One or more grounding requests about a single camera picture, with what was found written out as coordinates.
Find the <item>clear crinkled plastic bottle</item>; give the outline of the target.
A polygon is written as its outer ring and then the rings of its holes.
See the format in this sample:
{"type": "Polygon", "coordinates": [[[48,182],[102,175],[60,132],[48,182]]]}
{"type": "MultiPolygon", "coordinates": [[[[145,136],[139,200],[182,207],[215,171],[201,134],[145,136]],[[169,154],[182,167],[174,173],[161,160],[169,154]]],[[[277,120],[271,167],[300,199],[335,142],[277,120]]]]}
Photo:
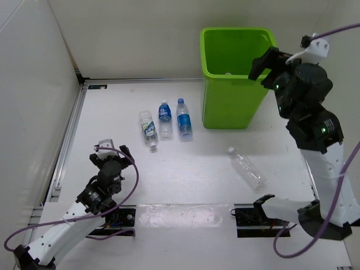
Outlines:
{"type": "Polygon", "coordinates": [[[260,191],[266,185],[266,177],[245,155],[241,155],[235,148],[227,149],[231,165],[237,174],[254,191],[260,191]]]}

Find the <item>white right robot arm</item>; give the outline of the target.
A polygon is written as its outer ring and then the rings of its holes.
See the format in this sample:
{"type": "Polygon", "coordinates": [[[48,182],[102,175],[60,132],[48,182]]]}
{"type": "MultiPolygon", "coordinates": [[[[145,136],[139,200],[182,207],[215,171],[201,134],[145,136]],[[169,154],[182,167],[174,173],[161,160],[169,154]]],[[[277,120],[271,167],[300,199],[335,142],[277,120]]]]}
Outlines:
{"type": "Polygon", "coordinates": [[[287,120],[286,128],[309,165],[318,199],[284,204],[266,195],[254,203],[253,220],[265,225],[277,218],[301,225],[312,237],[343,240],[359,224],[359,205],[345,175],[340,122],[322,105],[333,84],[318,64],[289,59],[289,54],[270,47],[253,60],[249,79],[269,69],[261,84],[274,91],[279,115],[287,120]]]}

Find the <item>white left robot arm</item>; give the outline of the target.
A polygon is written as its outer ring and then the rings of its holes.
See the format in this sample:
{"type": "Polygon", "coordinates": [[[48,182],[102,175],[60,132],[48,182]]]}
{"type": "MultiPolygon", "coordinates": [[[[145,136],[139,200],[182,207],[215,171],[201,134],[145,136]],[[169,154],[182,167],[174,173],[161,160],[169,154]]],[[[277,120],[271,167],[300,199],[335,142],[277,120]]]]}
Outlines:
{"type": "Polygon", "coordinates": [[[97,227],[114,224],[122,203],[116,203],[113,195],[122,189],[122,171],[136,167],[129,148],[116,149],[111,143],[99,143],[90,155],[98,167],[98,175],[92,177],[85,189],[60,220],[48,222],[49,230],[29,245],[19,245],[12,252],[19,269],[55,269],[65,255],[97,227]]]}

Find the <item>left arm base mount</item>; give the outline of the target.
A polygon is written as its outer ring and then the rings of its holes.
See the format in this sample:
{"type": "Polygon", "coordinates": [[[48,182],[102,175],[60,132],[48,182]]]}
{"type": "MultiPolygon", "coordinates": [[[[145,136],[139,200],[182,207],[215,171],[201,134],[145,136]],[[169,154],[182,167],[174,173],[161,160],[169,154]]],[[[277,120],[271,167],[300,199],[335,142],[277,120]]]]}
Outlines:
{"type": "Polygon", "coordinates": [[[108,214],[105,223],[94,229],[88,239],[102,240],[114,236],[135,236],[135,207],[120,207],[118,210],[108,214]]]}

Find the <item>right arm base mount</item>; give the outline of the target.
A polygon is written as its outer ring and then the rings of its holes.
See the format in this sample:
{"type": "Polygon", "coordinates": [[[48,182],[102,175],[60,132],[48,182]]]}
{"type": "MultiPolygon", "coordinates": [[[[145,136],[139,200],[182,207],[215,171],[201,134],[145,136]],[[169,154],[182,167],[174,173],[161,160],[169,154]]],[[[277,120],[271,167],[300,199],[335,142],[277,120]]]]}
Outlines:
{"type": "Polygon", "coordinates": [[[235,204],[230,215],[235,218],[238,238],[274,238],[286,223],[280,219],[261,219],[252,204],[235,204]]]}

